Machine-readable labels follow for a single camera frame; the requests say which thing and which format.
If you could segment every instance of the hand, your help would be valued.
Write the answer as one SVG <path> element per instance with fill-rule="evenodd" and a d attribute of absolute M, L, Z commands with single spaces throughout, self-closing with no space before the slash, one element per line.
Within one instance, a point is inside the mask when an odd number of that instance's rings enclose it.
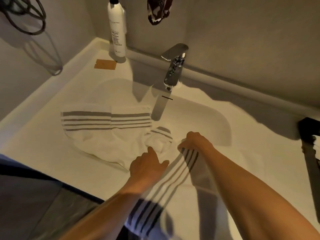
<path fill-rule="evenodd" d="M 213 148 L 213 145 L 199 132 L 190 131 L 186 134 L 186 139 L 178 145 L 179 151 L 181 151 L 182 148 L 202 152 L 203 149 Z"/>
<path fill-rule="evenodd" d="M 139 193 L 143 193 L 160 180 L 168 165 L 168 160 L 160 163 L 154 149 L 148 147 L 147 153 L 143 153 L 131 163 L 128 183 L 134 185 Z"/>

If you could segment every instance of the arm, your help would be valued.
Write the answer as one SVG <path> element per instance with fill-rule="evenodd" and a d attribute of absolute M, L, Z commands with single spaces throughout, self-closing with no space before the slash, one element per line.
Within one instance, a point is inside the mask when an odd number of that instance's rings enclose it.
<path fill-rule="evenodd" d="M 162 176 L 169 161 L 159 163 L 152 147 L 130 165 L 128 182 L 109 200 L 79 221 L 60 240 L 116 239 L 140 196 Z"/>
<path fill-rule="evenodd" d="M 288 201 L 199 133 L 189 132 L 181 148 L 195 149 L 204 156 L 244 240 L 320 240 L 318 231 Z"/>

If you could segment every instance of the person's right arm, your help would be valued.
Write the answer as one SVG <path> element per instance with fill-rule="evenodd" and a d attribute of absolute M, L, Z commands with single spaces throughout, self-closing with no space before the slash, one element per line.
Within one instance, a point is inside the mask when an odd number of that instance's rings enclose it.
<path fill-rule="evenodd" d="M 244 240 L 320 240 L 318 231 L 288 201 L 199 133 L 189 132 L 181 148 L 195 149 L 204 156 Z"/>

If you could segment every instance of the bottle label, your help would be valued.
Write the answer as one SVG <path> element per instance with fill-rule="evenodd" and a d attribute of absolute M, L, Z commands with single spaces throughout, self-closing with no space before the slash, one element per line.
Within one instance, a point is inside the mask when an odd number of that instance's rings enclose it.
<path fill-rule="evenodd" d="M 116 31 L 111 29 L 111 34 L 112 34 L 113 44 L 122 45 L 122 44 L 119 43 L 119 32 L 116 32 Z"/>

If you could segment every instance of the faucet handle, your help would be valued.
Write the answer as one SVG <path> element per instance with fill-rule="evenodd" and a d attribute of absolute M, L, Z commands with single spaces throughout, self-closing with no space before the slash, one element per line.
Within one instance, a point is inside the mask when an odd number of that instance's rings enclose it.
<path fill-rule="evenodd" d="M 184 58 L 188 49 L 189 47 L 186 44 L 179 43 L 164 52 L 161 57 L 167 61 L 173 60 L 178 56 Z"/>

